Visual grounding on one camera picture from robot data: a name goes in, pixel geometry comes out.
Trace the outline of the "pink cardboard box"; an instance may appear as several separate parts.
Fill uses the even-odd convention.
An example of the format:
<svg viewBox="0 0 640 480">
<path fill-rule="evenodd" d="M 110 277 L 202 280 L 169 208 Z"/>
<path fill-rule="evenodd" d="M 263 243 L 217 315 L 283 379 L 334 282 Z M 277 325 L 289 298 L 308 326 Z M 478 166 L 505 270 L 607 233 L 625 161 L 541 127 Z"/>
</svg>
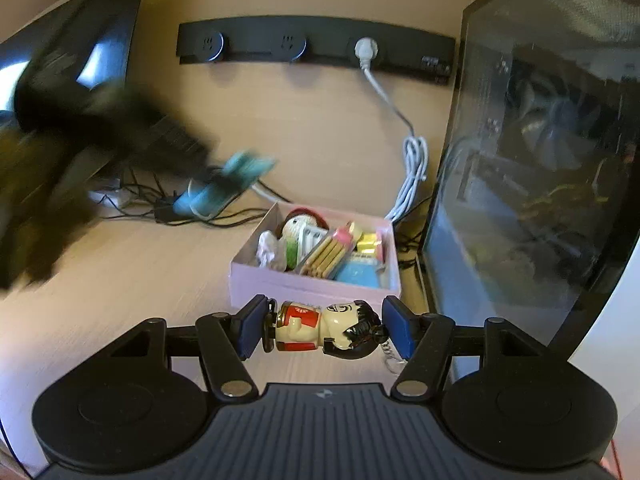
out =
<svg viewBox="0 0 640 480">
<path fill-rule="evenodd" d="M 401 292 L 392 224 L 383 218 L 277 203 L 230 263 L 230 304 L 256 295 L 314 307 L 363 300 L 382 311 Z"/>
</svg>

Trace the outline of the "black haired figurine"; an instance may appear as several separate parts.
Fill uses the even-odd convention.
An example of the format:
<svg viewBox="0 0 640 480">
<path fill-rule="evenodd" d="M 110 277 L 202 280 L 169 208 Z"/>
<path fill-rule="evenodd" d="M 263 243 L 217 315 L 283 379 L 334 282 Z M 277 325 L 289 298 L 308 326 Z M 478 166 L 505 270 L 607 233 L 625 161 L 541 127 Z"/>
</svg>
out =
<svg viewBox="0 0 640 480">
<path fill-rule="evenodd" d="M 359 360 L 388 341 L 390 334 L 363 300 L 311 307 L 285 301 L 262 322 L 265 352 L 321 350 L 326 356 Z"/>
</svg>

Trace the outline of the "blue toy block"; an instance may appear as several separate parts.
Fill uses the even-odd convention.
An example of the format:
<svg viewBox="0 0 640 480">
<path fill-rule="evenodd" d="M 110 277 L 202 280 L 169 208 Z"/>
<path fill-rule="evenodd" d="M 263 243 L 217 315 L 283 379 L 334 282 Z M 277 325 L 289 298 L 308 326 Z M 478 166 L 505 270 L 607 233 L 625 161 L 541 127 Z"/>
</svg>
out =
<svg viewBox="0 0 640 480">
<path fill-rule="evenodd" d="M 385 266 L 377 258 L 354 252 L 340 266 L 333 279 L 349 285 L 380 288 L 384 270 Z"/>
</svg>

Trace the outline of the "yellow pink toy cup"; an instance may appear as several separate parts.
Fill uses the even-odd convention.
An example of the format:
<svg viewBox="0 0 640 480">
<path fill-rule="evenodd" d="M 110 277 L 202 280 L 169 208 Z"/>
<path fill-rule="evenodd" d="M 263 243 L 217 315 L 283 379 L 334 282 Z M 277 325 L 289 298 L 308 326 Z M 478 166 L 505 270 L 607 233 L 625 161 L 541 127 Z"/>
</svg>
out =
<svg viewBox="0 0 640 480">
<path fill-rule="evenodd" d="M 384 262 L 384 240 L 380 232 L 365 232 L 356 243 L 356 252 L 367 258 Z"/>
</svg>

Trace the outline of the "wooden card with red piece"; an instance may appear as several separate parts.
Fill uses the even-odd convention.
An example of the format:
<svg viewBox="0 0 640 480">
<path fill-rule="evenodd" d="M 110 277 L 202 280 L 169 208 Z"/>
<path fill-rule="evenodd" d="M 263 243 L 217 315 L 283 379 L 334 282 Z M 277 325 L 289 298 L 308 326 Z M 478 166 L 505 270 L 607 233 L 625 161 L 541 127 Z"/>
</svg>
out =
<svg viewBox="0 0 640 480">
<path fill-rule="evenodd" d="M 355 222 L 331 230 L 322 241 L 296 266 L 295 273 L 311 278 L 332 280 L 335 273 L 352 254 L 362 231 Z"/>
</svg>

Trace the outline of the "crochet doll with red hat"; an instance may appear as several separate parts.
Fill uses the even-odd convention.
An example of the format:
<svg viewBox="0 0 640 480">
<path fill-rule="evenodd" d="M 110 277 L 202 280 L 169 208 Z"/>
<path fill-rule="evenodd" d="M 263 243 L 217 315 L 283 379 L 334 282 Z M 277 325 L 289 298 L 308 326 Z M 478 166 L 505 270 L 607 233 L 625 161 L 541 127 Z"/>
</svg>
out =
<svg viewBox="0 0 640 480">
<path fill-rule="evenodd" d="M 329 225 L 320 214 L 308 208 L 293 209 L 281 226 L 285 241 L 286 268 L 294 270 L 329 232 Z"/>
</svg>

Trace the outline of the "teal toy clip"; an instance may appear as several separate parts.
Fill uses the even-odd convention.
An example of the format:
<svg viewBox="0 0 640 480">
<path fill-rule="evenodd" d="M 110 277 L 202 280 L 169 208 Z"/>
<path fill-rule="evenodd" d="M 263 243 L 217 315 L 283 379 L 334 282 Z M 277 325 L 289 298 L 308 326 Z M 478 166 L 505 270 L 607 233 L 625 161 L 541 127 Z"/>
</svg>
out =
<svg viewBox="0 0 640 480">
<path fill-rule="evenodd" d="M 191 179 L 172 205 L 172 211 L 180 217 L 213 220 L 276 163 L 272 157 L 251 151 L 237 152 L 221 167 L 214 168 L 204 181 Z"/>
</svg>

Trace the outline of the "black monitor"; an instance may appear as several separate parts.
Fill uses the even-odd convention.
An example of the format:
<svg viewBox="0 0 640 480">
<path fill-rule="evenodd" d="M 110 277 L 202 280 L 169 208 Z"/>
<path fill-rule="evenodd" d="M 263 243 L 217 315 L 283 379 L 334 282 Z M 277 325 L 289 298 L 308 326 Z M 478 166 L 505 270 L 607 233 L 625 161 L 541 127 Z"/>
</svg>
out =
<svg viewBox="0 0 640 480">
<path fill-rule="evenodd" d="M 93 89 L 121 82 L 141 0 L 68 0 L 1 45 L 1 179 L 85 180 L 113 142 L 84 118 Z"/>
</svg>

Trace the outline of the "white power strip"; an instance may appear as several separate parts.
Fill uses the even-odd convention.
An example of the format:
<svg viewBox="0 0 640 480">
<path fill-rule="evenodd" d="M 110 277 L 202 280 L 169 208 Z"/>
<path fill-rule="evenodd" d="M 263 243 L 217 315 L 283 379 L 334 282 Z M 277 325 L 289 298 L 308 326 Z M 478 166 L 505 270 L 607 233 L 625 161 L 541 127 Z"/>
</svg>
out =
<svg viewBox="0 0 640 480">
<path fill-rule="evenodd" d="M 98 205 L 112 207 L 114 209 L 124 209 L 132 201 L 132 193 L 124 188 L 117 190 L 92 190 L 88 192 L 90 200 Z"/>
</svg>

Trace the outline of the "glass computer case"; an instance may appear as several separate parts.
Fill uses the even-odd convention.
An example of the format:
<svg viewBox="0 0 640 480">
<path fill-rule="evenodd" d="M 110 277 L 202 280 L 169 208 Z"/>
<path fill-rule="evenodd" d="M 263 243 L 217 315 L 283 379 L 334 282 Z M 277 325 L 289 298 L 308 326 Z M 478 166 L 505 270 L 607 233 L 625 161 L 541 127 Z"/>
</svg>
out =
<svg viewBox="0 0 640 480">
<path fill-rule="evenodd" d="M 435 310 L 563 356 L 639 237 L 639 0 L 474 0 L 423 231 Z"/>
</svg>

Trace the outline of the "white plug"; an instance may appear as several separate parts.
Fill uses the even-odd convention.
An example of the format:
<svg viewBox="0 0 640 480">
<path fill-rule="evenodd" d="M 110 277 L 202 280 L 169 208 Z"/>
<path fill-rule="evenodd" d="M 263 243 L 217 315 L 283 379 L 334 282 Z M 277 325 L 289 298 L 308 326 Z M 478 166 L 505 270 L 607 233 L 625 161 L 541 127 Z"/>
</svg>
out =
<svg viewBox="0 0 640 480">
<path fill-rule="evenodd" d="M 355 56 L 362 70 L 370 70 L 372 61 L 378 56 L 378 44 L 373 38 L 360 38 L 355 44 Z"/>
</svg>

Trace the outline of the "black wall socket strip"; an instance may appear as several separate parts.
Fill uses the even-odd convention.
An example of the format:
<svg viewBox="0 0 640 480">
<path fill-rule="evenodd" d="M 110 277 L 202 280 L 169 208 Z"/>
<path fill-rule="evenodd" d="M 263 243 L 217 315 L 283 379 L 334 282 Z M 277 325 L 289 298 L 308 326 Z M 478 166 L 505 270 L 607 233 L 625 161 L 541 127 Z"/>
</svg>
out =
<svg viewBox="0 0 640 480">
<path fill-rule="evenodd" d="M 422 29 L 328 16 L 258 15 L 179 25 L 182 64 L 307 63 L 357 68 L 358 40 L 378 45 L 372 67 L 446 86 L 454 70 L 456 40 Z"/>
</svg>

